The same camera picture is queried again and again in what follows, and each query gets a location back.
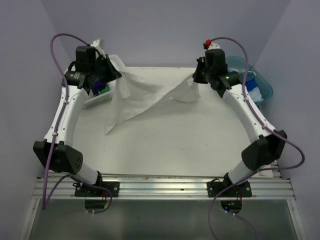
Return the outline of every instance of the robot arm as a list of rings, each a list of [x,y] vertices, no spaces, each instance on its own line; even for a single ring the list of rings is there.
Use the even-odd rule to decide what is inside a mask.
[[[242,151],[242,160],[239,164],[224,176],[223,185],[225,188],[237,183],[260,167],[271,164],[280,158],[285,142],[273,136],[265,130],[265,127],[272,129],[284,138],[287,138],[287,135],[283,130],[277,131],[267,121],[250,98],[247,90],[245,91],[245,96],[243,95],[239,75],[236,72],[228,72],[225,53],[220,49],[219,45],[210,42],[209,44],[205,43],[203,46],[206,49],[205,57],[197,59],[197,68],[193,74],[194,82],[199,84],[209,83],[211,85],[211,88],[236,113],[251,143]],[[264,120],[264,125],[261,125],[256,120],[245,99],[249,100],[254,111]]]
[[[55,125],[66,103],[66,86],[63,83],[60,103],[50,129],[43,141],[35,141],[33,145],[33,151],[42,165],[46,167],[52,139],[55,136],[49,169],[57,173],[69,173],[77,180],[90,185],[100,183],[101,174],[84,163],[82,153],[73,148],[73,139],[80,111],[96,81],[108,83],[121,77],[108,55],[105,54],[103,45],[103,41],[98,39],[90,46],[77,47],[76,61],[64,74],[68,83],[68,100],[58,129],[55,131]]]

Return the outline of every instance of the blue plastic container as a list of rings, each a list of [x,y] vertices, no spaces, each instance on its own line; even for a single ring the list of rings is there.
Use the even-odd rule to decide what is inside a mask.
[[[245,71],[246,60],[243,58],[239,56],[228,56],[225,58],[225,61],[226,64],[228,64],[228,69],[237,69],[240,72]],[[258,84],[263,98],[262,101],[256,103],[256,105],[259,106],[267,102],[274,94],[274,91],[270,84],[251,65],[249,65],[249,71],[255,72],[255,81]]]

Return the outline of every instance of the white table surface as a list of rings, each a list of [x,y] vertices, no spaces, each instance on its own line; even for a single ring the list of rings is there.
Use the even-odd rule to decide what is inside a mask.
[[[128,67],[155,81],[174,81],[194,68]],[[200,84],[196,103],[160,101],[117,124],[105,135],[110,103],[80,113],[73,147],[103,174],[222,177],[241,161],[250,142],[241,122],[209,85]],[[256,177],[272,178],[271,171]]]

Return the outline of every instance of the white cloth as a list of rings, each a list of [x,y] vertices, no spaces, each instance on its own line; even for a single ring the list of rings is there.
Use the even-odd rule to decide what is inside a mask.
[[[127,69],[125,71],[120,71],[122,77],[115,81],[111,111],[106,116],[105,134],[117,123],[143,113],[163,98],[192,103],[200,97],[198,84],[193,82],[192,75],[168,84],[165,80],[163,83],[155,82],[130,74]]]

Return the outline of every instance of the purple wall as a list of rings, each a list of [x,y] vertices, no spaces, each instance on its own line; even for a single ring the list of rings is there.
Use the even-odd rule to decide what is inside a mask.
[[[234,37],[255,63],[290,0],[41,0],[56,31],[105,40],[128,66],[195,66],[202,43]],[[73,58],[76,45],[62,44]],[[228,55],[234,43],[219,41]]]
[[[0,18],[0,239],[17,240],[42,169],[33,142],[53,120],[61,77],[49,49],[55,29],[39,0],[2,0]],[[58,59],[67,64],[57,43]]]
[[[319,0],[292,0],[256,63],[274,89],[266,116],[305,151],[305,164],[283,174],[291,178],[310,240],[320,239],[319,13]],[[279,164],[291,166],[300,159],[286,146]]]

